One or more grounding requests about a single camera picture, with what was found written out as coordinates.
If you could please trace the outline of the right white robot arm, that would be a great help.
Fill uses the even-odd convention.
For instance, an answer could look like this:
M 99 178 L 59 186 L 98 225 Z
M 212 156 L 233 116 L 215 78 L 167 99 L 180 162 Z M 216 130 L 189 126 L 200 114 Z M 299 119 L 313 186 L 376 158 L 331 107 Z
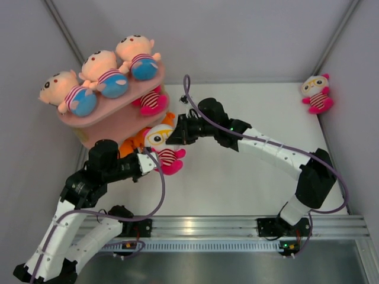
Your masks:
M 222 104 L 206 98 L 198 104 L 196 116 L 181 114 L 167 139 L 168 145 L 184 146 L 200 137 L 213 137 L 219 145 L 240 154 L 254 155 L 281 169 L 297 181 L 294 195 L 272 222 L 276 236 L 291 234 L 312 209 L 319 209 L 336 182 L 329 154 L 323 149 L 299 153 L 270 140 L 250 124 L 229 118 Z

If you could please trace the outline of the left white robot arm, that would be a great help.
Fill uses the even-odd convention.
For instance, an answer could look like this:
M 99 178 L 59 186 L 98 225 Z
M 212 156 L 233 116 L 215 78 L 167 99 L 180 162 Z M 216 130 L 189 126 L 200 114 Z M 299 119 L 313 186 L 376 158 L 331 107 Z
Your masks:
M 138 178 L 155 167 L 149 156 L 133 151 L 121 157 L 118 144 L 100 140 L 88 152 L 83 168 L 70 175 L 59 196 L 56 212 L 40 245 L 31 258 L 14 269 L 13 275 L 25 283 L 74 283 L 87 261 L 112 238 L 132 233 L 133 214 L 122 206 L 117 215 L 105 217 L 76 247 L 72 247 L 79 227 L 110 183 Z

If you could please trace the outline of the boy plush red dot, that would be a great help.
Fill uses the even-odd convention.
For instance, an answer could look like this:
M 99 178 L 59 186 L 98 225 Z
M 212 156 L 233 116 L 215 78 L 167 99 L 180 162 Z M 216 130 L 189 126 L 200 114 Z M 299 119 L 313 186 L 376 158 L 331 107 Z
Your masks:
M 152 53 L 154 45 L 154 39 L 142 35 L 130 35 L 117 44 L 115 52 L 135 80 L 151 80 L 156 76 L 161 55 Z

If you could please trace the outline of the white pink plush face down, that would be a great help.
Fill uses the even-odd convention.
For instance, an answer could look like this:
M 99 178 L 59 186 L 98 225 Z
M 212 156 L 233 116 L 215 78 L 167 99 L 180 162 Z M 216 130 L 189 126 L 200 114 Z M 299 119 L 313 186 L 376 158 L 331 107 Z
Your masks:
M 158 86 L 133 101 L 132 105 L 140 108 L 141 115 L 152 116 L 162 112 L 168 106 L 168 97 L 162 92 L 161 86 Z

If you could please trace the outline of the white pink plush yellow glasses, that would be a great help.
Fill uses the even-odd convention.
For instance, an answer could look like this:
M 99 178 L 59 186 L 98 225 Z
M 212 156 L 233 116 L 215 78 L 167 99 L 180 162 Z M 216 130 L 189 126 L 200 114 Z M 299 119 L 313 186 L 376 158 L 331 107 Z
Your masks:
M 310 114 L 322 114 L 334 106 L 334 100 L 329 96 L 329 74 L 309 77 L 301 86 L 302 103 L 309 106 Z

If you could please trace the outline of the boy plush black hair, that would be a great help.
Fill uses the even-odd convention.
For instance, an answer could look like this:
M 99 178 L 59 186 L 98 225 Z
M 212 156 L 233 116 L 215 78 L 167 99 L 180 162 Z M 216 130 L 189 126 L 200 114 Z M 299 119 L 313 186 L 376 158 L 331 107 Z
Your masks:
M 88 116 L 97 105 L 96 94 L 79 84 L 73 70 L 62 71 L 48 78 L 40 89 L 38 99 L 56 106 L 62 115 L 70 112 L 77 117 Z

